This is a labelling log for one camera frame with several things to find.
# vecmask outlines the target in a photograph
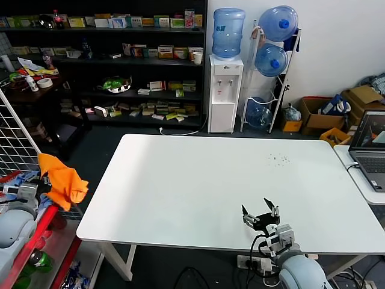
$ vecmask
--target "laptop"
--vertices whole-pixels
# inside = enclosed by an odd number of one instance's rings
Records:
[[[365,111],[349,153],[374,190],[385,192],[385,111]]]

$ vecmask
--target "laptop keyboard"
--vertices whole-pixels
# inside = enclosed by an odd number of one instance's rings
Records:
[[[385,173],[385,158],[357,158],[368,173]]]

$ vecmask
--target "white table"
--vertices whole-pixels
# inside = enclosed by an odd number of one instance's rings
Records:
[[[345,167],[355,162],[349,154],[349,146],[335,146],[334,151]],[[360,169],[350,168],[349,175],[369,204],[385,205],[385,193],[377,193]]]
[[[138,244],[250,250],[256,233],[241,205],[266,213],[264,197],[303,252],[385,253],[385,232],[337,155],[308,140],[124,135],[77,234],[102,242],[131,280]],[[110,243],[133,245],[126,264]]]

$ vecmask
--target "laptop screen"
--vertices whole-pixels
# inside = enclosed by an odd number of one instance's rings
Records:
[[[385,151],[385,111],[365,111],[350,150]]]

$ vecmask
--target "water jug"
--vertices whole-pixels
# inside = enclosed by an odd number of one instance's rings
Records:
[[[265,102],[262,98],[255,97],[253,99],[260,103]],[[249,125],[258,129],[267,129],[273,119],[273,115],[267,108],[267,105],[258,104],[251,99],[247,102],[245,117]]]
[[[214,12],[212,53],[222,58],[232,58],[241,51],[245,11],[236,8],[221,8]]]
[[[274,44],[266,43],[258,49],[255,66],[265,76],[273,77],[281,74],[288,64],[285,50]]]
[[[277,6],[266,10],[260,17],[258,25],[263,29],[267,39],[280,42],[289,39],[295,33],[298,15],[289,6]]]

